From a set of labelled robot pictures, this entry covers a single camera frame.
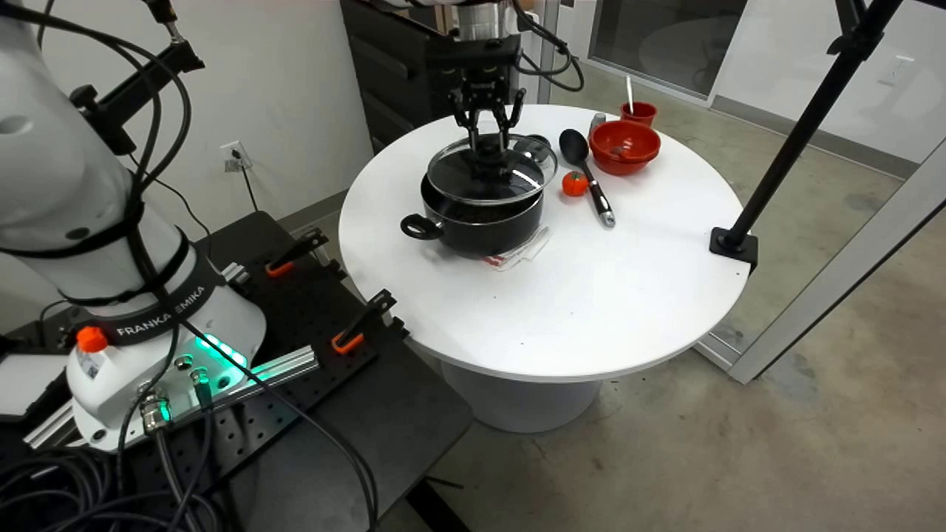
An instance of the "spoon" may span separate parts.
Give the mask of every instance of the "spoon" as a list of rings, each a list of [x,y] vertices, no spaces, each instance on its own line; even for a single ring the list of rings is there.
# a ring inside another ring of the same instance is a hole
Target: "spoon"
[[[598,219],[604,222],[604,227],[616,227],[611,202],[604,194],[598,178],[595,178],[590,169],[589,169],[589,141],[584,141],[584,135],[577,132],[577,129],[564,129],[564,132],[558,135],[558,148],[562,148],[562,156],[589,178],[590,203],[595,203],[595,213],[598,213]]]

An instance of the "gray floor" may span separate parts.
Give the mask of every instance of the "gray floor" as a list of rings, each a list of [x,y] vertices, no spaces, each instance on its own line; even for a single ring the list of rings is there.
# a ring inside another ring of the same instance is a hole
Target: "gray floor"
[[[616,109],[590,73],[583,106]],[[661,129],[746,199],[784,132],[644,92]],[[806,151],[759,224],[762,267],[729,317],[752,336],[889,199],[896,178]],[[610,382],[553,435],[477,426],[435,469],[453,509],[487,532],[610,530],[946,530],[946,219],[828,317],[788,357],[740,388],[700,354]],[[425,530],[403,502],[381,532]]]

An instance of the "white robot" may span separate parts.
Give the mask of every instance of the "white robot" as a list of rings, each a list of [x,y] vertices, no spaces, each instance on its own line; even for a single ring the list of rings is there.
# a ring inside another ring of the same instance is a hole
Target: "white robot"
[[[0,249],[89,310],[92,321],[69,354],[69,388],[83,440],[110,451],[168,352],[174,364],[153,397],[174,417],[194,407],[194,376],[206,376],[213,392],[243,378],[215,349],[249,364],[267,318],[138,199],[131,171],[51,80],[32,32],[12,17],[0,17],[0,86]],[[215,349],[184,327],[172,346],[172,317],[134,264],[134,231],[177,312]],[[137,411],[128,440],[143,435]]]

